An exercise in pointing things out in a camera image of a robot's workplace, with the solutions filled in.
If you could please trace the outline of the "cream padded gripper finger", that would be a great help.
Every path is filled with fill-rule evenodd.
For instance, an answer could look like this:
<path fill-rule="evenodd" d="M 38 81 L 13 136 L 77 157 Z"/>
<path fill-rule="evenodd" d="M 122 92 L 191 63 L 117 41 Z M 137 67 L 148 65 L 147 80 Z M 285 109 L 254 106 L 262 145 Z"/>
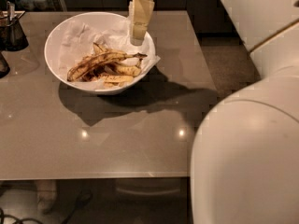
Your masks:
<path fill-rule="evenodd" d="M 141 46 L 144 41 L 154 5 L 153 0 L 132 0 L 130 2 L 130 41 L 135 46 Z"/>

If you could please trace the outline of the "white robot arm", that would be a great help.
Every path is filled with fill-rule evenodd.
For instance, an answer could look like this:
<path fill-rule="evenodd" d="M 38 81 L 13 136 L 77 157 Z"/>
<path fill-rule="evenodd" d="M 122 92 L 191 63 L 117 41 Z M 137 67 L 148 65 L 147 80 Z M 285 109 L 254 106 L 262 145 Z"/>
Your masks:
<path fill-rule="evenodd" d="M 299 224 L 299 0 L 221 0 L 261 79 L 192 145 L 193 224 Z"/>

